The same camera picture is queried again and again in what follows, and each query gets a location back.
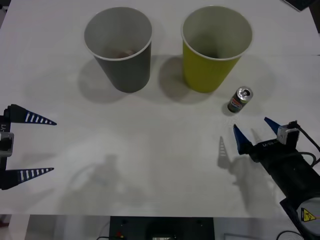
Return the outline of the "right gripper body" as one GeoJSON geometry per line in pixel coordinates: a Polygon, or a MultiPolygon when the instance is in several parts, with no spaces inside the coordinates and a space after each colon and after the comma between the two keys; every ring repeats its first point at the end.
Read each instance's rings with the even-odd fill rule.
{"type": "Polygon", "coordinates": [[[255,163],[260,163],[269,174],[287,161],[304,160],[294,147],[284,145],[276,139],[257,143],[250,149],[249,156],[255,163]]]}

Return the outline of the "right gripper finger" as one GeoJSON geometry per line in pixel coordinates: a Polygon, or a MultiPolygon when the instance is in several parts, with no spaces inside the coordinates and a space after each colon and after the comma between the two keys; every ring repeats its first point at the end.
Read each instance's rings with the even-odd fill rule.
{"type": "Polygon", "coordinates": [[[264,121],[269,125],[269,127],[277,137],[284,136],[284,127],[282,125],[278,124],[268,117],[265,117],[264,121]]]}
{"type": "Polygon", "coordinates": [[[253,144],[241,132],[236,124],[233,125],[233,133],[235,136],[237,151],[239,155],[249,155],[253,149],[253,144]]]}

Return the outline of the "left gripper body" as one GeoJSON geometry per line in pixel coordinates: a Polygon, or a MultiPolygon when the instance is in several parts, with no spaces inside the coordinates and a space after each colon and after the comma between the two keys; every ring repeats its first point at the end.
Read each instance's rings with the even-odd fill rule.
{"type": "Polygon", "coordinates": [[[12,155],[12,134],[9,110],[6,108],[0,116],[0,170],[4,171],[7,158],[12,155]]]}

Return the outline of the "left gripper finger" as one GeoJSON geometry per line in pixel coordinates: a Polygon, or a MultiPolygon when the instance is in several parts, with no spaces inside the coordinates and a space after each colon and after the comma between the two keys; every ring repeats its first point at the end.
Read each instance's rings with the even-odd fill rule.
{"type": "Polygon", "coordinates": [[[19,184],[35,179],[41,175],[53,171],[49,168],[11,169],[0,171],[0,189],[8,190],[19,184]]]}
{"type": "Polygon", "coordinates": [[[40,124],[40,125],[57,125],[56,122],[29,111],[17,104],[9,105],[3,112],[4,117],[8,118],[11,123],[19,124],[40,124]]]}

